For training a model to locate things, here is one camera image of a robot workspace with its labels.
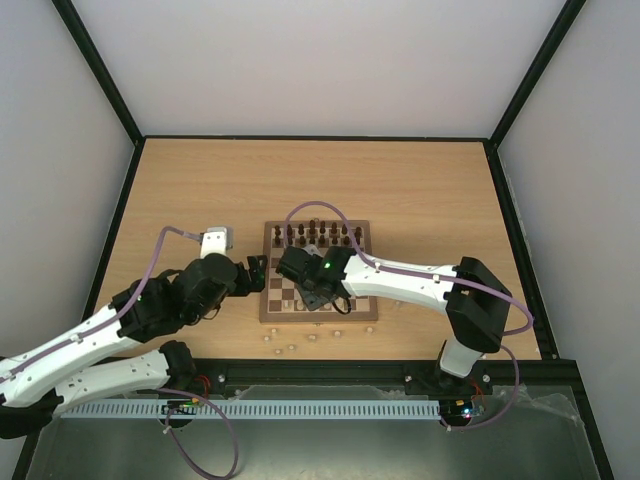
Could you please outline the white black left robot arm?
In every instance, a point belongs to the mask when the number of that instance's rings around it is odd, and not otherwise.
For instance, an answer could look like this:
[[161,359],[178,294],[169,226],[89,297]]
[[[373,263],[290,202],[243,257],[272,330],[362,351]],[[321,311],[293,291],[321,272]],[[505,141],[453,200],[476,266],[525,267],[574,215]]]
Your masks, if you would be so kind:
[[137,390],[183,390],[197,375],[171,338],[217,314],[227,297],[264,290],[268,259],[212,253],[182,270],[137,280],[75,328],[1,361],[1,436],[34,433],[68,410]]

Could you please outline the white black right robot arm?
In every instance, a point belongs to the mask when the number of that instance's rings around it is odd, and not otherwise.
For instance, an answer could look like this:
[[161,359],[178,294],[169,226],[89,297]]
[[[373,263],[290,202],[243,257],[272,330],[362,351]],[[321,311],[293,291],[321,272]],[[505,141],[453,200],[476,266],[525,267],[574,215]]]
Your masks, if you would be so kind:
[[378,297],[419,305],[445,315],[453,337],[439,355],[436,379],[445,390],[460,390],[485,354],[502,346],[511,292],[480,260],[428,266],[393,262],[334,246],[289,247],[276,273],[291,281],[311,310],[353,297]]

